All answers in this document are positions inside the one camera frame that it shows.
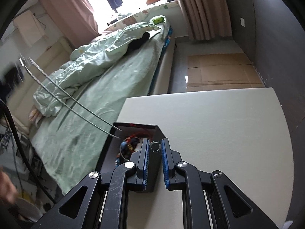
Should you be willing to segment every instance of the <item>floor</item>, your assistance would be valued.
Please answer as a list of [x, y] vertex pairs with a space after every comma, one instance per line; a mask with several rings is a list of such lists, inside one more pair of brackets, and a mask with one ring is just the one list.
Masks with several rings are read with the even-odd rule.
[[186, 92], [187, 57], [204, 54], [243, 53], [232, 39], [211, 40], [203, 43], [181, 42], [176, 44], [170, 74], [168, 93]]

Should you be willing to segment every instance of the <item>light switch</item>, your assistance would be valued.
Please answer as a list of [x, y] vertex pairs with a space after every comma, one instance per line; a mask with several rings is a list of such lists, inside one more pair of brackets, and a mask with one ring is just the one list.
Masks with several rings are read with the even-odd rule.
[[245, 19], [244, 18], [240, 18], [240, 24], [245, 27]]

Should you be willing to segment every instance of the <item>flattened cardboard box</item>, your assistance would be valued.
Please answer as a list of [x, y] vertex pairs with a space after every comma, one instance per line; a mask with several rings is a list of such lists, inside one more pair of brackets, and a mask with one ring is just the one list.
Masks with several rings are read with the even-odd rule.
[[187, 91], [264, 87], [243, 53], [188, 57]]

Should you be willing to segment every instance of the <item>blue gripper pad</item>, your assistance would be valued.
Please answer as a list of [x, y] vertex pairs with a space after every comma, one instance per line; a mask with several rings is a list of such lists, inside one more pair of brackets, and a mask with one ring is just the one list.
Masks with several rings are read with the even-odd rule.
[[170, 179], [169, 179], [169, 168], [168, 168], [164, 140], [161, 141], [161, 153], [162, 153], [164, 183], [165, 183], [166, 189], [168, 189], [169, 185], [170, 185]]
[[150, 142], [147, 141], [146, 145], [146, 153], [145, 153], [145, 163], [144, 163], [144, 169], [143, 169], [143, 185], [144, 189], [146, 189], [147, 185], [147, 178], [148, 178], [148, 163], [149, 163], [149, 152], [150, 152]]

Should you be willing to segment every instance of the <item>pink curtain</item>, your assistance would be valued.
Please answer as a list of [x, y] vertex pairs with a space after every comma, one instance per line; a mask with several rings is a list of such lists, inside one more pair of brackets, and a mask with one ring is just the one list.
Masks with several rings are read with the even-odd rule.
[[226, 0], [178, 0], [188, 24], [190, 40], [232, 36]]
[[66, 38], [76, 47], [99, 36], [88, 0], [39, 0]]

